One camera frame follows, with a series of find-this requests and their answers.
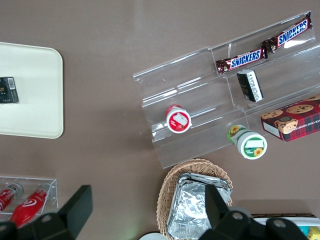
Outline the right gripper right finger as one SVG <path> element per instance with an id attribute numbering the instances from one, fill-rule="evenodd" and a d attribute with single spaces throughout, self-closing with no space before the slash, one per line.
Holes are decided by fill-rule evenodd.
<path id="1" fill-rule="evenodd" d="M 214 185 L 205 187 L 205 210 L 211 229 L 201 240 L 306 240 L 307 237 L 292 221 L 269 218 L 258 223 L 243 210 L 231 210 Z"/>

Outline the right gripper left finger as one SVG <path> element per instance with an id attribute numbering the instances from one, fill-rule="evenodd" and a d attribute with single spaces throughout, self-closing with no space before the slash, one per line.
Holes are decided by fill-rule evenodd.
<path id="1" fill-rule="evenodd" d="M 91 185 L 82 185 L 56 213 L 46 213 L 18 228 L 13 222 L 0 224 L 2 240 L 75 240 L 93 212 Z"/>

